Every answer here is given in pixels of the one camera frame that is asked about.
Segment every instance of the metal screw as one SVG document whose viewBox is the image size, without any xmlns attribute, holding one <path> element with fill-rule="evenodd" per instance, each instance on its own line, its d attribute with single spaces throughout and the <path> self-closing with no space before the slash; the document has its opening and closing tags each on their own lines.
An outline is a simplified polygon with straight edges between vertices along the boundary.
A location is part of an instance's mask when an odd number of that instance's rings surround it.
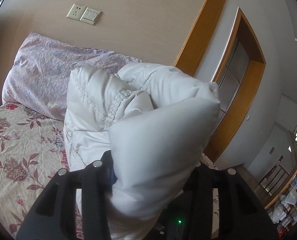
<svg viewBox="0 0 297 240">
<path fill-rule="evenodd" d="M 93 166 L 94 166 L 94 167 L 100 167 L 100 166 L 102 166 L 102 164 L 103 164 L 103 163 L 102 163 L 100 160 L 97 160 L 97 161 L 94 161 L 94 162 L 93 162 Z"/>
<path fill-rule="evenodd" d="M 57 173 L 58 173 L 60 176 L 62 176 L 62 175 L 65 175 L 66 172 L 67 172 L 67 169 L 62 168 L 62 169 L 60 169 Z"/>
<path fill-rule="evenodd" d="M 232 169 L 232 168 L 229 168 L 229 169 L 227 170 L 227 172 L 228 172 L 228 174 L 230 174 L 230 175 L 235 175 L 235 174 L 236 174 L 236 170 L 234 170 L 234 169 Z"/>
</svg>

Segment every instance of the white wall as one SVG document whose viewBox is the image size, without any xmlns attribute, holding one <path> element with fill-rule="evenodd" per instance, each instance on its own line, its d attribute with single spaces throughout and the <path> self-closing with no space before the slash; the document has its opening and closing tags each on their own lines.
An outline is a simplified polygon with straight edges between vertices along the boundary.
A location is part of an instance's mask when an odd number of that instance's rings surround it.
<svg viewBox="0 0 297 240">
<path fill-rule="evenodd" d="M 297 102 L 282 94 L 276 121 L 293 132 L 297 125 Z"/>
<path fill-rule="evenodd" d="M 248 114 L 236 135 L 223 154 L 216 161 L 222 169 L 245 162 L 248 167 L 260 152 L 269 137 L 277 117 L 281 98 L 280 62 L 271 22 L 279 24 L 279 17 L 273 18 L 270 11 L 280 7 L 288 14 L 285 0 L 226 0 L 218 25 L 195 75 L 202 81 L 211 81 L 229 39 L 238 7 L 240 7 L 252 26 L 263 50 L 266 67 L 258 92 Z"/>
<path fill-rule="evenodd" d="M 258 180 L 267 173 L 275 165 L 278 159 L 283 155 L 281 166 L 290 173 L 295 166 L 294 154 L 288 150 L 289 134 L 285 133 L 277 125 L 274 126 L 269 138 L 262 147 L 261 151 L 247 168 L 249 172 Z"/>
</svg>

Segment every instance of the electrical outlet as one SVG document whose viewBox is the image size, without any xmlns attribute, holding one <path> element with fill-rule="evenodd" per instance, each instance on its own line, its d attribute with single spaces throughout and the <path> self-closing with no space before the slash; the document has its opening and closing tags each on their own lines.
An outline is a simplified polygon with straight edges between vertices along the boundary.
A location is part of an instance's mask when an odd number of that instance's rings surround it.
<svg viewBox="0 0 297 240">
<path fill-rule="evenodd" d="M 86 10 L 86 6 L 79 5 L 79 4 L 73 4 L 72 8 L 69 10 L 67 18 L 73 19 L 73 20 L 80 20 L 83 13 Z"/>
</svg>

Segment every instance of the folded white duvet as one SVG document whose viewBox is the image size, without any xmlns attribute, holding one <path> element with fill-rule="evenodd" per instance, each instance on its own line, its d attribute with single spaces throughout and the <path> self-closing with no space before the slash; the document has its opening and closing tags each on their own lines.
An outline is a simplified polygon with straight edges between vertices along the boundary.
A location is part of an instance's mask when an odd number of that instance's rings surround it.
<svg viewBox="0 0 297 240">
<path fill-rule="evenodd" d="M 140 240 L 196 166 L 217 121 L 218 87 L 148 63 L 118 76 L 91 66 L 71 72 L 65 148 L 71 171 L 112 151 L 111 237 Z M 76 200 L 81 210 L 80 191 Z"/>
</svg>

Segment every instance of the light switch panel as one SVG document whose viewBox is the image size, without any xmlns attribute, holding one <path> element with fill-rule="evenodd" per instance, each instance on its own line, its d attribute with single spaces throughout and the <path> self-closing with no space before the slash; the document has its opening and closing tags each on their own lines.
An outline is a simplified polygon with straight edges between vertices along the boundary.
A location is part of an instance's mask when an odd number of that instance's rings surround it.
<svg viewBox="0 0 297 240">
<path fill-rule="evenodd" d="M 101 11 L 87 7 L 80 21 L 94 25 Z"/>
</svg>

